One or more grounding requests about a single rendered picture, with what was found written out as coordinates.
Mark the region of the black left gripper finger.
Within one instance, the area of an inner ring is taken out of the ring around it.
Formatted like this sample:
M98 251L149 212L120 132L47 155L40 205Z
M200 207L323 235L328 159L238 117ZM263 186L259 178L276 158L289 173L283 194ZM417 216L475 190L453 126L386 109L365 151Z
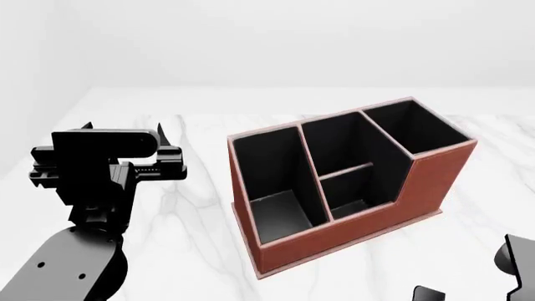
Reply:
M185 180L187 177L187 167L184 164L183 152L180 147L171 145L161 127L157 126L157 133L160 137L160 146L156 156L156 167L159 170L159 180Z
M89 189L93 185L92 129L87 122L72 130L57 130L50 135L51 145L32 148L30 181L45 188Z

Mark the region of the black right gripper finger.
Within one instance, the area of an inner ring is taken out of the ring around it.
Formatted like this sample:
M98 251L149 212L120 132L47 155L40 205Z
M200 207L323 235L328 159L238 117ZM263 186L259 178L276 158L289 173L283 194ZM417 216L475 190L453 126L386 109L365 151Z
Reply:
M421 285L414 287L411 301L445 301L446 294Z

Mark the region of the brown leather desk caddy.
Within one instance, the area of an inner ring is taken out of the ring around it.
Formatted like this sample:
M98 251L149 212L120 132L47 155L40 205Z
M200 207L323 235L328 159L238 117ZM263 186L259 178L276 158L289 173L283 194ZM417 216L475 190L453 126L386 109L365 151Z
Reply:
M257 278L437 215L476 144L412 97L230 135Z

